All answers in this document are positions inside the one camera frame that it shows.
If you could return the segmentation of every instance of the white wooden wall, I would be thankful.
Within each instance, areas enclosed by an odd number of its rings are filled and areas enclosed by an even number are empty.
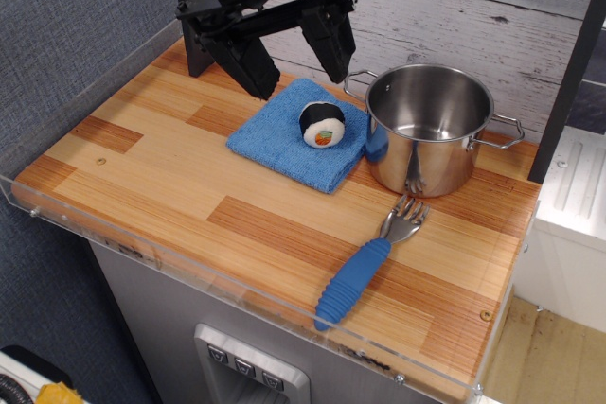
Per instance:
[[[467,71],[488,86],[498,114],[521,119],[527,139],[539,142],[588,4],[359,0],[349,15],[357,45],[349,70],[382,73],[407,63],[440,63]],[[329,82],[300,29],[263,41],[281,71]],[[498,124],[489,128],[508,132]]]

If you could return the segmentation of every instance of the black cable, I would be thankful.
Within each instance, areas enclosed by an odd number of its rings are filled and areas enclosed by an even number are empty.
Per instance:
[[[7,404],[33,404],[23,387],[4,374],[0,374],[0,399]]]

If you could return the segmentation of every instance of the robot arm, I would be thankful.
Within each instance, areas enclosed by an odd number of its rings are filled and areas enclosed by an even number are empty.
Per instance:
[[[341,82],[355,51],[348,14],[356,0],[295,0],[264,9],[267,1],[182,0],[177,18],[193,30],[195,42],[255,97],[268,99],[280,75],[260,37],[297,26],[330,80]]]

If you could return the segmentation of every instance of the pot handle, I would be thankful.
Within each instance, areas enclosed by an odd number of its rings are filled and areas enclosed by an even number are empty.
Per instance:
[[[351,78],[352,76],[358,76],[358,75],[362,75],[363,73],[366,73],[374,78],[378,77],[379,75],[373,73],[370,70],[360,70],[360,71],[352,71],[351,73],[348,73],[347,76],[345,76],[345,83],[343,85],[343,91],[348,94],[351,95],[352,97],[356,98],[358,101],[362,101],[364,104],[366,104],[366,98],[362,98],[359,95],[354,94],[353,92],[350,92],[348,89],[348,83],[349,83],[349,78]]]
[[[496,147],[498,149],[508,149],[511,146],[513,146],[514,144],[517,144],[518,142],[522,142],[524,140],[525,132],[524,132],[524,129],[522,128],[522,123],[520,123],[520,120],[518,120],[516,118],[506,117],[504,115],[499,115],[499,114],[494,114],[492,116],[491,120],[494,120],[496,122],[501,122],[501,123],[507,123],[508,125],[515,125],[515,127],[518,130],[518,134],[519,134],[518,137],[510,140],[509,142],[506,142],[505,144],[495,144],[490,141],[483,141],[481,139],[473,139],[473,138],[470,141],[470,143],[476,142],[478,144],[486,144],[487,146]]]

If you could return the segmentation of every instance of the stainless steel pot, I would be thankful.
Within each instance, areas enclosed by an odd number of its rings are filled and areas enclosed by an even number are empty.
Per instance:
[[[363,99],[348,89],[363,73],[375,79]],[[370,172],[398,193],[432,198],[457,190],[472,176],[480,144],[507,149],[524,139],[519,120],[494,113],[489,90],[478,79],[440,65],[405,65],[380,76],[349,73],[347,94],[370,114],[365,156]],[[518,137],[506,144],[482,140],[492,121],[513,125]]]

